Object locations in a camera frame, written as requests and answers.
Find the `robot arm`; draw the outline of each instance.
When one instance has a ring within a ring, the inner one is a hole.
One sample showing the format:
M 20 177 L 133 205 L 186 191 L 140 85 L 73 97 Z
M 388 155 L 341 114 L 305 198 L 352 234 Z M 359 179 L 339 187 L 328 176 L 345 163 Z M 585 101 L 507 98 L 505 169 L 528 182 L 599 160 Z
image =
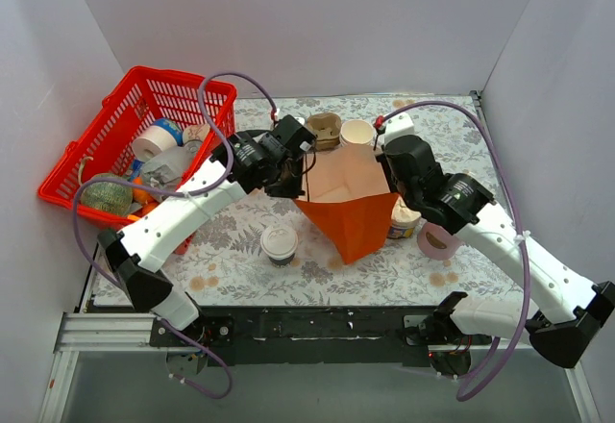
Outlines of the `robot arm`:
M 392 191 L 494 262 L 515 283 L 523 280 L 523 264 L 512 220 L 493 194 L 464 174 L 444 174 L 430 146 L 405 135 L 388 139 L 379 156 Z M 525 342 L 547 360 L 573 367 L 615 306 L 615 286 L 594 284 L 556 259 L 533 238 L 525 238 L 531 277 L 530 319 Z M 454 292 L 419 326 L 426 341 L 464 335 L 511 337 L 521 307 L 480 301 Z
M 256 141 L 250 132 L 229 137 L 234 151 L 231 175 L 207 194 L 191 196 L 222 176 L 227 154 L 214 149 L 192 178 L 179 189 L 185 198 L 169 197 L 162 205 L 119 233 L 107 229 L 98 236 L 109 268 L 137 312 L 153 312 L 174 328 L 203 340 L 207 320 L 199 307 L 161 270 L 169 255 L 212 216 L 255 188 L 273 197 L 301 195 L 303 156 L 316 136 L 287 115 Z

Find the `cup lid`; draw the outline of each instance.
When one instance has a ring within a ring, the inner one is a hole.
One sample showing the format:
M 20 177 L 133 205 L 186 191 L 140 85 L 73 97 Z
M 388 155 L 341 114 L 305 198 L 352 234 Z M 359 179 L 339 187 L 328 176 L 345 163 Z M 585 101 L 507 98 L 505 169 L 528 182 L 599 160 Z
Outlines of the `cup lid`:
M 274 224 L 260 235 L 260 247 L 271 258 L 283 260 L 290 257 L 299 245 L 297 233 L 285 224 Z

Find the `gray floor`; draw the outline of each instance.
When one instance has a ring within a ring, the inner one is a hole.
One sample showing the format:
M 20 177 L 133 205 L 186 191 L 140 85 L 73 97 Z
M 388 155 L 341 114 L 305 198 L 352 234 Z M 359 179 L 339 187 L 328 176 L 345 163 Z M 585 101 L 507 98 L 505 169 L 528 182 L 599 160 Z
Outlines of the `gray floor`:
M 244 365 L 233 373 L 233 393 L 211 401 L 169 380 L 163 353 L 82 353 L 63 421 L 580 421 L 565 372 L 530 350 L 517 351 L 464 404 L 455 400 L 457 384 L 394 364 Z M 197 381 L 220 389 L 222 380 L 222 370 L 210 368 Z

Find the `tape roll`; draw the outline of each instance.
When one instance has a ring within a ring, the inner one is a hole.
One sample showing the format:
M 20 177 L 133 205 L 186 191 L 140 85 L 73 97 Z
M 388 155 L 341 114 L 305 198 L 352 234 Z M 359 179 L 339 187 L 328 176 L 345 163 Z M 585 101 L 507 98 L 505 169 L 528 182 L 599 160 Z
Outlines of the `tape roll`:
M 147 162 L 160 152 L 178 145 L 182 145 L 182 130 L 175 122 L 161 118 L 133 141 L 133 152 L 139 161 Z

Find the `food container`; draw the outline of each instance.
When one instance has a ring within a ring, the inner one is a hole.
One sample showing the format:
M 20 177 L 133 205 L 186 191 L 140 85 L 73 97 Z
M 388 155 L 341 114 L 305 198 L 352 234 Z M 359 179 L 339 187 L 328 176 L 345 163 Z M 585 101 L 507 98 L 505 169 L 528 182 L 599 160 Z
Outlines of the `food container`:
M 260 235 L 260 248 L 276 266 L 285 266 L 295 258 L 299 238 L 294 229 L 285 224 L 275 224 Z
M 342 120 L 333 112 L 323 112 L 311 115 L 306 122 L 306 127 L 316 135 L 316 150 L 326 151 L 333 149 L 339 144 L 339 131 Z
M 419 224 L 421 213 L 409 209 L 401 197 L 397 199 L 391 213 L 391 227 L 388 238 L 408 238 L 412 236 L 414 228 Z

